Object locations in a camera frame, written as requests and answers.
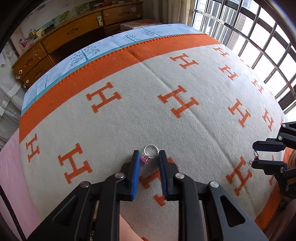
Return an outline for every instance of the pink sheet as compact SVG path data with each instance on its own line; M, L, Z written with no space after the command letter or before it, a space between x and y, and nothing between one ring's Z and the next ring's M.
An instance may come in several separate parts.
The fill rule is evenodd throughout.
M9 199L20 226L28 237L40 224L40 218L31 200L20 159L19 129L0 152L0 184ZM0 212L14 234L19 237L3 201Z

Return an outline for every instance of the blue gripper pad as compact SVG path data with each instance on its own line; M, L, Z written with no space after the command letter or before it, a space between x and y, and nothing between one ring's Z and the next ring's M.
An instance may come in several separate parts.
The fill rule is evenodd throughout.
M158 156L158 165L159 165L159 172L160 172L160 180L161 180L161 188L163 190L163 195L165 199L167 198L167 178L165 175L164 163L162 159L162 155Z
M131 198L134 200L137 194L138 183L140 175L140 152L137 152L136 163L133 170L133 177L131 180Z

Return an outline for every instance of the white curtain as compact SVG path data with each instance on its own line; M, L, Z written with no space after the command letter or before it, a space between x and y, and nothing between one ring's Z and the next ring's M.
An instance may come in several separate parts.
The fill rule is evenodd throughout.
M144 0L143 16L162 23L192 26L196 0Z
M19 127L25 91L11 67L17 60L8 42L0 53L0 149Z

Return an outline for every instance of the orange h letter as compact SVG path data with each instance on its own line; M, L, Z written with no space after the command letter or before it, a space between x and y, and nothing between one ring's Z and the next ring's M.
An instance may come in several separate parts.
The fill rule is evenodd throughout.
M237 174L241 184L239 185L239 187L234 189L234 192L237 196L239 196L239 192L242 189L242 187L246 184L247 180L252 177L252 173L250 171L250 169L247 170L248 174L245 178L243 178L242 173L240 172L240 168L242 167L242 165L245 165L246 161L244 160L244 158L241 156L240 157L240 163L237 165L237 167L234 169L234 171L230 174L230 175L226 175L226 179L229 181L229 183L233 183L233 178L234 176Z
M272 126L272 123L274 122L274 120L272 119L272 118L268 118L267 117L267 114L268 114L268 111L267 111L267 109L265 109L265 113L264 113L264 115L262 116L263 117L263 120L266 122L266 119L268 120L268 122L269 122L269 126L268 126L268 128L270 129L270 131L271 131L271 126Z
M105 104L108 104L110 101L113 101L113 100L115 100L115 99L118 99L118 100L121 99L121 96L120 96L120 94L119 94L118 92L115 92L114 95L113 95L112 97L110 97L109 99L106 99L106 97L105 97L104 94L103 94L103 91L104 91L105 89L112 89L112 88L113 88L112 84L111 84L110 82L108 82L108 83L106 84L106 86L100 88L99 90L93 92L92 94L86 94L86 97L87 97L87 99L88 99L89 101L92 100L92 97L95 96L95 95L97 95L97 94L98 94L98 95L101 97L101 99L102 99L102 102L99 103L98 105L95 105L95 104L92 105L92 108L93 108L93 110L94 110L95 113L98 112L98 109L99 109L99 108L101 108L101 107L104 106Z
M230 69L227 65L225 65L225 67L223 67L223 68L219 68L219 70L221 70L223 73L224 73L224 71L226 70L230 75L227 75L227 77L229 78L229 79L231 79L231 80L233 80L233 78L234 77L237 77L238 75L235 73L235 72L233 72L233 74L230 72L230 71L228 71L227 69Z
M270 186L272 185L272 180L274 179L274 176L272 176L270 179L269 179L269 184Z
M163 102L163 103L167 103L167 99L170 97L174 97L180 104L181 107L178 109L172 108L170 111L177 117L180 118L181 117L181 113L183 111L185 111L186 109L188 109L190 106L196 104L199 105L199 103L193 98L190 97L191 101L189 101L188 103L184 103L180 97L178 96L178 93L183 92L186 93L187 90L185 90L182 86L178 85L178 89L174 90L171 93L166 94L165 96L159 95L158 98Z
M240 114L241 114L241 116L242 116L242 119L241 120L238 120L238 122L240 123L240 125L244 128L244 122L246 121L246 119L249 117L249 116L251 116L251 114L246 110L246 113L245 114L243 114L242 112L241 112L241 110L238 108L240 105L242 105L241 104L241 102L237 99L237 101L236 101L236 103L234 104L234 106L233 107L228 107L228 110L230 111L230 113L231 114L233 114L234 115L234 111L235 110L237 110Z
M259 90L259 92L262 94L263 87L262 87L262 86L259 86L259 85L257 84L257 80L254 80L254 82L252 82L252 84L258 86L258 87L259 87L258 90Z
M64 173L68 184L71 183L71 179L72 178L78 176L79 174L81 174L81 173L83 173L85 171L87 171L88 173L91 173L92 172L92 169L89 166L88 161L84 161L83 162L83 166L81 168L77 169L77 167L75 165L75 162L73 160L73 157L72 157L76 153L79 153L79 154L82 154L83 153L83 151L82 151L79 143L76 144L76 148L75 149L73 149L72 151L68 152L66 155L64 155L62 157L61 157L61 155L59 155L57 157L59 159L59 163L60 163L61 166L64 165L64 161L65 160L69 159L70 164L71 164L71 166L73 168L73 172L72 173L70 173L70 174L68 174L66 172Z
M171 60L177 61L177 59L183 60L186 64L179 64L182 68L186 69L189 65L198 64L195 60L192 60L192 62L188 62L187 60L183 59L184 57L189 58L186 54L182 54L177 57L170 57Z
M213 48L213 49L214 49L214 50L216 50L216 51L217 51L217 50L219 50L219 51L221 52L220 54L221 54L222 56L229 55L229 54L228 54L228 53L226 53L226 52L225 52L225 53L223 53L223 52L221 51L222 49L221 49L221 48L219 48L219 47L218 47L218 48Z
M172 160L172 158L168 157L168 162L174 163L174 161ZM149 189L150 185L149 183L152 182L154 179L158 179L160 180L160 173L159 171L156 171L154 173L152 173L151 175L149 175L148 177L139 177L139 182L142 184L142 186L145 189ZM153 199L162 207L164 206L165 203L165 197L163 195L158 196L158 195L154 195Z
M29 162L33 156L35 156L36 154L40 154L39 146L36 147L36 150L33 150L33 142L34 141L37 141L37 134L36 133L35 133L34 138L29 143L26 142L26 148L28 149L28 147L31 146L31 151L32 151L31 155L28 155Z

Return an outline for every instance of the wall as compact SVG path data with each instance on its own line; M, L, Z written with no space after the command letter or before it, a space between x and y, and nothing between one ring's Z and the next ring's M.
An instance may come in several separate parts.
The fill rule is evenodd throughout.
M37 30L61 13L87 2L90 0L49 0L26 17L20 28L27 37L31 29Z

